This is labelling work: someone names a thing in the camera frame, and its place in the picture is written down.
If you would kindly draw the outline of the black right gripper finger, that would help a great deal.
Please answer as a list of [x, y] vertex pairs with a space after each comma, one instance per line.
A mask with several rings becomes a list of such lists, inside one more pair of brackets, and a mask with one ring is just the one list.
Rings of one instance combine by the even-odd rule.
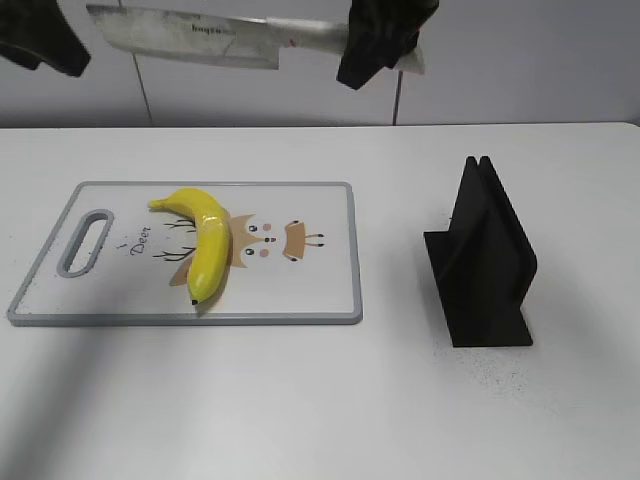
[[336, 80], [358, 90], [382, 68], [393, 68], [418, 44], [438, 0], [360, 0], [351, 3], [348, 35]]

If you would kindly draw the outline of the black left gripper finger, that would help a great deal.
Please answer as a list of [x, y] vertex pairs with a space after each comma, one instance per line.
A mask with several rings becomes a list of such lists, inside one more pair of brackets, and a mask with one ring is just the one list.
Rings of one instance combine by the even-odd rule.
[[1, 57], [31, 71], [46, 64], [74, 78], [91, 60], [57, 1], [2, 1]]

